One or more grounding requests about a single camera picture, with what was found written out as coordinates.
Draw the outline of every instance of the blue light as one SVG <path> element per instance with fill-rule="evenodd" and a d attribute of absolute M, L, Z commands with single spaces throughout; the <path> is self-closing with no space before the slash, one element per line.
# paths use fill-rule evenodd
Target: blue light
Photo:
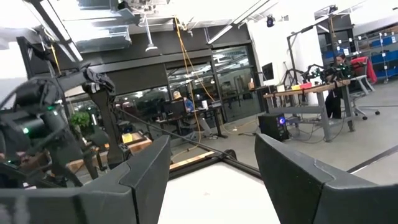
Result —
<path fill-rule="evenodd" d="M 279 118 L 279 124 L 283 125 L 285 124 L 285 118 Z"/>

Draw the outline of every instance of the glass wall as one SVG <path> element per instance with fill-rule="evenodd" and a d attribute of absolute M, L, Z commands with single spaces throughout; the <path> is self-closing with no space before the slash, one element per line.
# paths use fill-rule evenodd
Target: glass wall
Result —
<path fill-rule="evenodd" d="M 185 67 L 167 70 L 170 92 L 173 94 L 179 91 L 182 97 L 186 97 L 195 102 L 197 108 L 202 107 L 202 101 L 207 104 L 220 100 L 216 87 L 215 76 L 209 62 L 199 65 L 188 66 L 188 72 Z M 206 119 L 210 127 L 215 126 L 213 118 Z"/>
<path fill-rule="evenodd" d="M 160 107 L 162 102 L 170 100 L 167 91 L 167 86 L 162 86 L 119 95 L 115 99 L 115 106 L 138 117 L 139 119 L 159 126 L 155 121 L 160 116 Z M 71 107 L 74 111 L 86 111 L 89 114 L 93 114 L 98 125 L 103 127 L 100 111 L 93 101 L 82 100 L 77 97 L 72 100 Z M 142 122 L 139 122 L 124 113 L 117 113 L 117 116 L 118 120 L 130 121 L 137 129 L 141 129 L 144 132 L 150 131 L 154 139 L 162 135 L 160 131 L 147 127 Z"/>
<path fill-rule="evenodd" d="M 214 50 L 213 60 L 228 122 L 260 113 L 258 96 L 249 91 L 254 66 L 246 46 Z"/>

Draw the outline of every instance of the person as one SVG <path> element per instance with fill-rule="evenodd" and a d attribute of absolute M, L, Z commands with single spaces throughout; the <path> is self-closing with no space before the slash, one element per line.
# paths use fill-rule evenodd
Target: person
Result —
<path fill-rule="evenodd" d="M 345 54 L 340 54 L 336 57 L 337 65 L 345 64 L 349 65 L 349 62 L 346 60 Z M 327 77 L 328 81 L 331 83 L 333 80 L 332 76 Z M 341 100 L 343 98 L 343 93 L 341 92 L 341 88 L 335 88 L 329 91 L 328 96 L 325 100 L 326 112 L 329 118 L 341 119 Z"/>
<path fill-rule="evenodd" d="M 174 95 L 174 99 L 181 99 L 181 93 L 179 91 L 175 91 L 173 93 Z M 193 106 L 193 103 L 191 100 L 189 100 L 188 98 L 184 97 L 183 98 L 184 103 L 185 103 L 185 109 L 187 112 L 192 112 L 195 110 L 195 107 Z M 191 119 L 187 119 L 185 122 L 187 122 L 190 126 L 196 124 L 196 119 L 195 118 L 191 118 Z M 204 117 L 199 116 L 198 117 L 198 123 L 199 125 L 203 128 L 204 130 L 204 135 L 208 138 L 208 139 L 218 139 L 217 135 L 213 134 L 213 132 L 211 131 L 209 125 L 207 124 L 206 120 L 204 119 Z"/>

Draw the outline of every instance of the gray floor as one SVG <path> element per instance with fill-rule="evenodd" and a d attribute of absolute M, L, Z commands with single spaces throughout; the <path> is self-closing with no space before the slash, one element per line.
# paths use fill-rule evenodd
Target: gray floor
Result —
<path fill-rule="evenodd" d="M 381 115 L 369 113 L 369 119 L 363 121 L 360 116 L 355 119 L 356 131 L 349 132 L 348 126 L 344 125 L 333 128 L 336 138 L 331 143 L 322 141 L 323 131 L 319 129 L 315 131 L 308 141 L 299 141 L 296 139 L 285 142 L 292 149 L 303 152 L 309 156 L 319 159 L 327 164 L 337 168 L 348 170 L 398 144 L 396 134 L 398 125 L 398 81 L 392 81 L 388 84 L 379 84 L 375 86 L 376 92 L 360 99 L 359 106 L 381 106 L 379 111 Z M 226 124 L 223 128 L 224 134 L 228 135 L 228 139 L 209 140 L 202 139 L 201 143 L 209 145 L 219 150 L 234 149 L 238 155 L 238 160 L 257 167 L 256 158 L 254 156 L 254 137 L 238 136 L 239 133 L 252 133 L 256 130 L 255 116 L 240 119 L 230 124 Z M 308 134 L 312 132 L 312 125 L 302 124 L 300 129 L 300 139 L 308 139 Z M 297 132 L 293 127 L 289 127 L 293 135 Z M 174 147 L 173 154 L 186 151 L 192 147 L 190 144 L 183 144 Z M 204 153 L 200 148 L 192 149 L 189 152 L 179 154 L 174 158 L 175 162 L 188 159 L 195 155 Z M 375 164 L 358 171 L 355 175 L 373 181 L 377 184 L 393 184 L 398 183 L 398 153 L 385 158 Z"/>

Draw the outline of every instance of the computer monitor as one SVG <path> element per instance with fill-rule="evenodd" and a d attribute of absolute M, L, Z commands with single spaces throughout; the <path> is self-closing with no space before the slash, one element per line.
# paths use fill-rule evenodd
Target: computer monitor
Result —
<path fill-rule="evenodd" d="M 272 63 L 268 63 L 261 67 L 262 73 L 266 80 L 273 80 L 274 79 L 274 69 L 272 68 Z"/>
<path fill-rule="evenodd" d="M 185 109 L 185 102 L 181 100 L 166 101 L 163 104 L 163 112 L 167 118 L 179 118 L 184 115 L 187 110 Z"/>

